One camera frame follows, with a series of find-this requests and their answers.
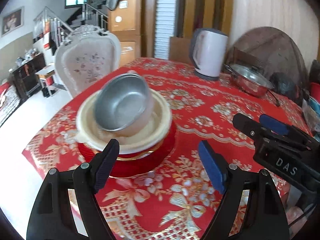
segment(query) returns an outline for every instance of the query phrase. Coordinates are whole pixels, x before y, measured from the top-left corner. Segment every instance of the white shutter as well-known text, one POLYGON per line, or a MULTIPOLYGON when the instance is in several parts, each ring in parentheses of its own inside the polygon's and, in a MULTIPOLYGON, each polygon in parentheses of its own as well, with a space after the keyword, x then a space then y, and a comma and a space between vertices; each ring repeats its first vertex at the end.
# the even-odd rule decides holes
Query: white shutter
POLYGON ((174 36, 177 0, 157 0, 155 55, 168 59, 169 41, 174 36))

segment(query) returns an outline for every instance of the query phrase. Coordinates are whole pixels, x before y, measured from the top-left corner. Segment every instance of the framed picture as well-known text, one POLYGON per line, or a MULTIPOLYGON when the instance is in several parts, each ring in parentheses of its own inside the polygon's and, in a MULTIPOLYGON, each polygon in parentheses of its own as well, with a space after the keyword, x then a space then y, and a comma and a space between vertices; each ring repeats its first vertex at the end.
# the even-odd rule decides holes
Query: framed picture
POLYGON ((2 19, 2 36, 23 26, 23 7, 7 14, 2 19))

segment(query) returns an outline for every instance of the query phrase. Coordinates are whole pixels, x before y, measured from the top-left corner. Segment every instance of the chair back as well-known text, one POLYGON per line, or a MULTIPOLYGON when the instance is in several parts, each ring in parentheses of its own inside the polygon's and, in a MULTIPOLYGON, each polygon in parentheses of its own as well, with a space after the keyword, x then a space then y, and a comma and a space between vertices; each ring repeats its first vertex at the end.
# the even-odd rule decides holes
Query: chair back
POLYGON ((55 57, 55 73, 74 98, 103 76, 119 67, 118 38, 93 25, 74 30, 55 57))

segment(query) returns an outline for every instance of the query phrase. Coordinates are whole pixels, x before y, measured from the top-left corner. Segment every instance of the red tablecloth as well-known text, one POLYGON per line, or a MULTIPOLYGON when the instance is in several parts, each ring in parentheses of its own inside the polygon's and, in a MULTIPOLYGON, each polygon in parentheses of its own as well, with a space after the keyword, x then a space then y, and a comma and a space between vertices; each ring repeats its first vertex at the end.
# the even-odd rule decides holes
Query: red tablecloth
MULTIPOLYGON (((307 130, 301 109, 278 96, 252 97, 221 74, 218 82, 202 80, 189 65, 153 58, 139 58, 104 77, 64 106, 30 141, 23 155, 44 178, 50 168, 74 169, 84 158, 76 134, 76 113, 82 102, 111 78, 133 69, 150 88, 159 91, 170 104, 178 136, 175 150, 155 170, 126 179, 109 178, 96 195, 102 212, 114 232, 130 239, 199 239, 211 221, 221 199, 212 188, 198 156, 198 143, 207 139, 229 163, 247 171, 262 167, 252 159, 253 141, 232 125, 233 115, 243 113, 258 120, 263 113, 307 130)), ((280 194, 286 182, 272 174, 280 194)), ((73 206, 76 198, 69 192, 73 206)), ((231 233, 241 226, 247 201, 244 192, 231 233)))

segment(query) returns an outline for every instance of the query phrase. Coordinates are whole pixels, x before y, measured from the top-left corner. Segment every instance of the metal bowl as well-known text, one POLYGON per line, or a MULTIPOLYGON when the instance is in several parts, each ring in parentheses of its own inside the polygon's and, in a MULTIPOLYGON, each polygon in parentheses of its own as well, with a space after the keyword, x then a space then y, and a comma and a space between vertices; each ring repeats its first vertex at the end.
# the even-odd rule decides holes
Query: metal bowl
POLYGON ((148 123, 154 101, 147 82, 134 73, 110 80, 97 98, 94 117, 101 129, 132 136, 148 123))
POLYGON ((268 79, 250 68, 238 64, 225 66, 227 70, 232 72, 232 78, 238 87, 253 96, 262 97, 268 90, 273 89, 273 85, 268 79))

